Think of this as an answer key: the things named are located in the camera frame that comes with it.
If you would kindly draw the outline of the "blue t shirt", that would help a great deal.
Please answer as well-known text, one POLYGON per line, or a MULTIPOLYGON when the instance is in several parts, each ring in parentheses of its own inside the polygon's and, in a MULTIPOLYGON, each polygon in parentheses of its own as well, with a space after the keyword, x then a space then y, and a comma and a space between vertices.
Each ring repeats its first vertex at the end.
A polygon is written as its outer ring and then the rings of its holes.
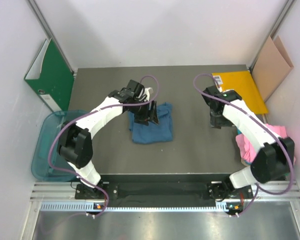
POLYGON ((171 142, 173 140, 173 105, 165 102, 157 106, 159 125, 152 122, 148 126, 134 122, 134 114, 128 112, 129 130, 132 134, 132 142, 135 144, 154 144, 171 142))

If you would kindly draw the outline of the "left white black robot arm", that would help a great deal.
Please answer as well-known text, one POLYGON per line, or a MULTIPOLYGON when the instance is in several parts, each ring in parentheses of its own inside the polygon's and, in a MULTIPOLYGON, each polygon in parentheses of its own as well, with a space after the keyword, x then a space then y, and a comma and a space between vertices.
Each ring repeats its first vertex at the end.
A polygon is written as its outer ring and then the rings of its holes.
POLYGON ((65 122, 56 147, 57 153, 72 167, 82 187, 92 198, 104 191, 101 175, 93 162, 93 138, 111 120, 130 112, 137 124, 158 125, 157 102, 152 87, 130 80, 126 87, 110 92, 104 101, 77 120, 65 122))

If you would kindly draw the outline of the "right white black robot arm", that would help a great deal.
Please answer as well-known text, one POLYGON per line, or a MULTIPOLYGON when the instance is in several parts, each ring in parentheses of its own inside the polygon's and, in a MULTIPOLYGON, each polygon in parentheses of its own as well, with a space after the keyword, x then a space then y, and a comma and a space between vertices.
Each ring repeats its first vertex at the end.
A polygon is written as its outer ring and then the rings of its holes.
POLYGON ((281 137, 262 123, 233 89, 220 92, 213 85, 203 91, 202 97, 209 106, 211 126, 217 129, 235 126, 256 153, 249 166, 221 181, 227 197, 235 198, 244 187, 265 184, 290 173, 295 150, 290 137, 281 137))

